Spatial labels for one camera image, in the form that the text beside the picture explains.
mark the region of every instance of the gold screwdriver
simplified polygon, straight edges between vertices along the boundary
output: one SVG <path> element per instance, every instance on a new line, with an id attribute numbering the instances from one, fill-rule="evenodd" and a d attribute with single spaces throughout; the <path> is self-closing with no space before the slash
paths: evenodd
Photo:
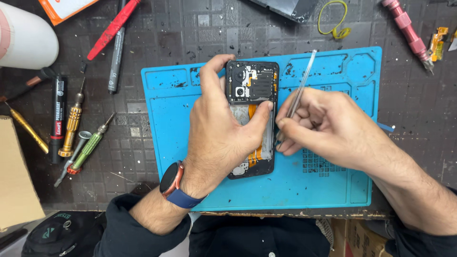
<path id="1" fill-rule="evenodd" d="M 33 139 L 35 139 L 35 142 L 38 144 L 38 146 L 43 150 L 45 154 L 47 154 L 49 152 L 48 145 L 38 136 L 38 134 L 32 129 L 30 124 L 24 119 L 22 115 L 11 108 L 7 102 L 5 103 L 10 108 L 10 112 L 13 118 L 15 118 L 16 121 L 33 137 Z"/>
<path id="2" fill-rule="evenodd" d="M 62 157 L 68 157 L 72 156 L 74 151 L 72 149 L 73 147 L 73 139 L 74 135 L 76 134 L 76 131 L 78 130 L 78 126 L 80 124 L 80 119 L 81 119 L 81 113 L 83 112 L 83 109 L 81 108 L 81 104 L 84 101 L 84 94 L 83 94 L 83 87 L 84 87 L 84 81 L 85 78 L 83 79 L 83 84 L 81 85 L 81 90 L 79 93 L 76 94 L 76 97 L 74 99 L 75 103 L 70 109 L 70 116 L 68 117 L 68 122 L 67 122 L 67 134 L 65 134 L 65 140 L 64 140 L 64 146 L 59 149 L 58 155 Z"/>

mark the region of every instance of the cardboard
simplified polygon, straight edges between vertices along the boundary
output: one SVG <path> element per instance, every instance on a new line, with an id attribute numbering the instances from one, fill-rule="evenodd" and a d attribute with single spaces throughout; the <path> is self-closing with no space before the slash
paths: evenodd
<path id="1" fill-rule="evenodd" d="M 0 116 L 0 231 L 44 216 L 13 120 Z"/>
<path id="2" fill-rule="evenodd" d="M 332 219 L 334 251 L 330 257 L 392 257 L 384 250 L 387 238 L 371 231 L 363 220 Z"/>

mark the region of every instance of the black shirt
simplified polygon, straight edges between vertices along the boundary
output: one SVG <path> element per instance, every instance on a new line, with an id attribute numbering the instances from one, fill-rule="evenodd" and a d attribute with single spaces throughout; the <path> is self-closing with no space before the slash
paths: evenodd
<path id="1" fill-rule="evenodd" d="M 107 227 L 96 257 L 159 256 L 181 243 L 191 228 L 187 215 L 169 234 L 159 236 L 142 227 L 128 211 L 141 199 L 124 194 L 106 209 Z M 400 257 L 457 256 L 457 236 L 432 236 L 408 230 L 395 220 L 390 252 Z M 189 235 L 189 256 L 327 257 L 330 244 L 315 219 L 201 216 Z"/>

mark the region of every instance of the blue tape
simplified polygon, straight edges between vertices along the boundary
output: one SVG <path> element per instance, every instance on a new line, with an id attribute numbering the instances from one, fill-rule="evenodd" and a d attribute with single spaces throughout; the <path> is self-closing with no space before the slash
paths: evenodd
<path id="1" fill-rule="evenodd" d="M 380 128 L 385 129 L 385 130 L 387 130 L 387 131 L 389 131 L 389 132 L 393 132 L 393 130 L 394 130 L 392 127 L 389 127 L 389 126 L 384 125 L 384 124 L 382 124 L 382 123 L 376 122 L 376 124 L 377 124 Z"/>

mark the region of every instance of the black backpack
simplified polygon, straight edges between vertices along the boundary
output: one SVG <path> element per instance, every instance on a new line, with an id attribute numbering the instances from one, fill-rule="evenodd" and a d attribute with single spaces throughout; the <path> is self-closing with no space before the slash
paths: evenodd
<path id="1" fill-rule="evenodd" d="M 27 236 L 22 257 L 92 257 L 101 240 L 104 212 L 60 211 Z"/>

